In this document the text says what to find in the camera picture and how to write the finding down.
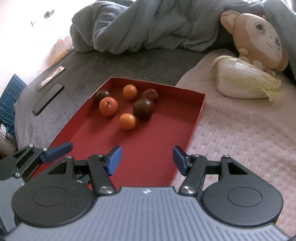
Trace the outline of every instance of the red tomato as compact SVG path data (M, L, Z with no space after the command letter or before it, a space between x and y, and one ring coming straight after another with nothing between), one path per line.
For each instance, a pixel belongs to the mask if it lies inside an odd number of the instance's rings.
M99 109L102 115L113 116L118 109L118 103L112 97L105 97L100 101Z

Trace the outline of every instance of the plush toy's ear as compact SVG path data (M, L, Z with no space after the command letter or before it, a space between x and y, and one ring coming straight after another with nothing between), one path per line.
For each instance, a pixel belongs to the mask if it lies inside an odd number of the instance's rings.
M225 29L231 34L234 33L233 24L234 24L235 19L239 15L240 15L239 12L232 11L232 10L225 11L221 15L221 23L222 23L223 27L225 27Z
M286 50L283 49L283 60L275 69L278 71L283 71L288 65L288 53Z

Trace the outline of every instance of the stuffed animal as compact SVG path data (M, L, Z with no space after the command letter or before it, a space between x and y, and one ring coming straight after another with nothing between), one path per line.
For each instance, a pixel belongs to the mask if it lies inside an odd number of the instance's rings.
M233 35L241 60L273 77L276 74L272 69L283 71L287 67L288 54L282 48L276 30L266 19L229 10L222 13L221 23Z

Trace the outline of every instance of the white wall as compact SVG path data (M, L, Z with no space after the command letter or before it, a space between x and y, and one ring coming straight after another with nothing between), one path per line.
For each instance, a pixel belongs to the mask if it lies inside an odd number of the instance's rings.
M73 15L94 1L0 0L0 96L14 73L28 84L48 68L55 59L51 47L69 35ZM52 9L55 13L42 20Z

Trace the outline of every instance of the plush toy's eye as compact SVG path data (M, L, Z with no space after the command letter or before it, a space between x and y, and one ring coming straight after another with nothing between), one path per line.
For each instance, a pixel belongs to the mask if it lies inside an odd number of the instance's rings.
M263 23L256 23L254 27L261 35L264 35L266 33L266 27Z
M281 42L279 41L278 37L275 37L276 47L280 50L281 49Z

